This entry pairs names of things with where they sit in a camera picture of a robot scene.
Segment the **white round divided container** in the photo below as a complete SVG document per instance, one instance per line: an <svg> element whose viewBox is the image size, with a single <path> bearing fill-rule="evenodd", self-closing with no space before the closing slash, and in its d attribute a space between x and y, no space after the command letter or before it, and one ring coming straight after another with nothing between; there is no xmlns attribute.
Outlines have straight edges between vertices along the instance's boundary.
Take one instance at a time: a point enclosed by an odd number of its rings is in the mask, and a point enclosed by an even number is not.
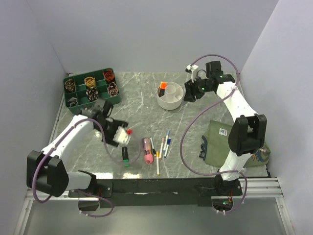
<svg viewBox="0 0 313 235"><path fill-rule="evenodd" d="M156 99L159 104L159 106L164 110L174 110L178 108L181 103L184 96L184 90L183 88L174 82L166 82L167 86L165 89L165 95L162 97L158 96L159 88L156 92Z"/></svg>

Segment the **black orange highlighter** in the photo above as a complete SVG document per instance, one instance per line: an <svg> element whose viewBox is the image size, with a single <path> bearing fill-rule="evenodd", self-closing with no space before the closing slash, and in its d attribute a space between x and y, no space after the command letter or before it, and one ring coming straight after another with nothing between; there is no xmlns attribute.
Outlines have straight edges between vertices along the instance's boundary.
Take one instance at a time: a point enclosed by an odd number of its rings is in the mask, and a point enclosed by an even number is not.
<svg viewBox="0 0 313 235"><path fill-rule="evenodd" d="M166 86L167 86L166 82L161 82L159 92L158 92L159 97L162 97L165 95Z"/></svg>

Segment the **black green highlighter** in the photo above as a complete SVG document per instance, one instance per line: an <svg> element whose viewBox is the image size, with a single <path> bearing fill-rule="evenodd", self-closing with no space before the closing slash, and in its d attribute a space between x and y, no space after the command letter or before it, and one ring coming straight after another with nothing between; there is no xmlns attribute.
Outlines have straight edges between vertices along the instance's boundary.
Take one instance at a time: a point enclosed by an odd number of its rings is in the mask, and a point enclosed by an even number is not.
<svg viewBox="0 0 313 235"><path fill-rule="evenodd" d="M129 155L128 155L127 147L122 147L122 160L123 160L123 163L129 162Z"/></svg>

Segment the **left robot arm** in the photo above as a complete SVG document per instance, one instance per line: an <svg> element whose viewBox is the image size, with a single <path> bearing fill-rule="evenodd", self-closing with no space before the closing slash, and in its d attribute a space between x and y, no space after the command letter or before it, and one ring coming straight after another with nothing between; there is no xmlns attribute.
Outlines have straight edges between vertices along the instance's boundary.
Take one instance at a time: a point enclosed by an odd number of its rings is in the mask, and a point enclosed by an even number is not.
<svg viewBox="0 0 313 235"><path fill-rule="evenodd" d="M92 106L82 108L74 115L70 124L48 146L29 153L26 185L32 189L36 200L39 199L38 191L48 197L59 197L68 190L80 190L87 197L98 193L99 185L93 173L81 170L68 172L65 164L77 143L93 130L101 133L105 146L117 147L129 143L128 122L113 119L112 110L110 102L98 99Z"/></svg>

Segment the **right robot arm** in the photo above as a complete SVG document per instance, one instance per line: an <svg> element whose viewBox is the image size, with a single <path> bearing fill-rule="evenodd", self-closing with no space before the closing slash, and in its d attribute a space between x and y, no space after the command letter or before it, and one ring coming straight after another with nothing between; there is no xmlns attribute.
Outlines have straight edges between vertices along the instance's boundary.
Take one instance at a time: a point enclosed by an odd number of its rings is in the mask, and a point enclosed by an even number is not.
<svg viewBox="0 0 313 235"><path fill-rule="evenodd" d="M228 156L215 175L214 189L225 195L239 186L239 176L245 163L255 150L264 145L267 118L253 110L239 91L239 78L225 74L220 61L206 63L206 78L198 77L198 66L188 65L192 77L185 82L184 101L195 102L206 92L214 92L226 105L233 119L228 135Z"/></svg>

